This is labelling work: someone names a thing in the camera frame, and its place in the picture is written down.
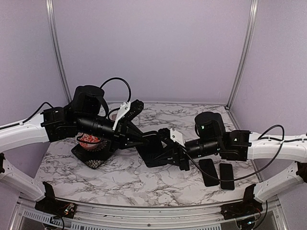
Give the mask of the black phone case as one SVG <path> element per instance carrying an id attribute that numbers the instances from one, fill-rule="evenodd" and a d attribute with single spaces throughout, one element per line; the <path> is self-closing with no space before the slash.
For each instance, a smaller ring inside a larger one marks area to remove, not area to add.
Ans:
<path id="1" fill-rule="evenodd" d="M 149 131 L 144 133 L 144 136 L 149 141 L 146 146 L 136 147 L 137 152 L 148 168 L 159 167 L 163 165 L 150 165 L 150 160 L 163 150 L 163 142 L 161 141 L 158 131 Z"/>

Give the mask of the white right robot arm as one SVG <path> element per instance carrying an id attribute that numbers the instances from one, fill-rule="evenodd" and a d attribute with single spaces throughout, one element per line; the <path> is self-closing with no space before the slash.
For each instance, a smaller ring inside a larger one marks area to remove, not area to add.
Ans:
<path id="1" fill-rule="evenodd" d="M 189 164 L 194 158 L 219 154 L 229 161 L 254 159 L 292 160 L 293 163 L 274 177 L 245 189 L 244 199 L 238 203 L 238 211 L 247 215 L 268 198 L 307 181 L 307 137 L 272 136 L 252 133 L 248 130 L 227 132 L 219 113 L 203 112 L 195 117 L 195 131 L 198 139 L 184 142 L 180 132 L 174 129 L 160 129 L 159 134 L 174 146 L 173 152 L 183 155 L 183 162 Z"/>

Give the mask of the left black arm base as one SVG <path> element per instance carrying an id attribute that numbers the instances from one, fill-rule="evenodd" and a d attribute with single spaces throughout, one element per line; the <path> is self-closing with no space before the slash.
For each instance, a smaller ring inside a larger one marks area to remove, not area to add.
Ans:
<path id="1" fill-rule="evenodd" d="M 45 197 L 36 202 L 35 209 L 49 214 L 59 215 L 65 218 L 74 218 L 77 205 L 72 202 L 56 199 L 52 185 L 43 182 L 45 187 Z"/>

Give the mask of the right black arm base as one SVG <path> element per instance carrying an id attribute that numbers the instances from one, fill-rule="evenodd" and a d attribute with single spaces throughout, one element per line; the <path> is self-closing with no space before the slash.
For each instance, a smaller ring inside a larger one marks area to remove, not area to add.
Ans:
<path id="1" fill-rule="evenodd" d="M 248 186 L 244 191 L 243 200 L 221 206 L 221 214 L 225 220 L 244 217 L 263 211 L 262 202 L 255 199 L 256 184 Z"/>

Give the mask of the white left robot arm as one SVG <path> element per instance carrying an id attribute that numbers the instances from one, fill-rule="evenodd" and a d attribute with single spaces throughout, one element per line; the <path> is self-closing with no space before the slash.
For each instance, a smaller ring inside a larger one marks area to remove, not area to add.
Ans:
<path id="1" fill-rule="evenodd" d="M 0 128 L 0 181 L 24 193 L 34 201 L 41 201 L 50 213 L 60 210 L 60 202 L 52 194 L 53 188 L 16 169 L 4 152 L 34 143 L 55 142 L 84 133 L 111 141 L 111 149 L 127 149 L 145 144 L 142 132 L 132 119 L 143 110 L 143 102 L 123 102 L 114 121 L 99 116 L 103 107 L 108 113 L 104 90 L 93 85 L 77 87 L 73 100 L 65 107 L 52 107 L 24 121 Z"/>

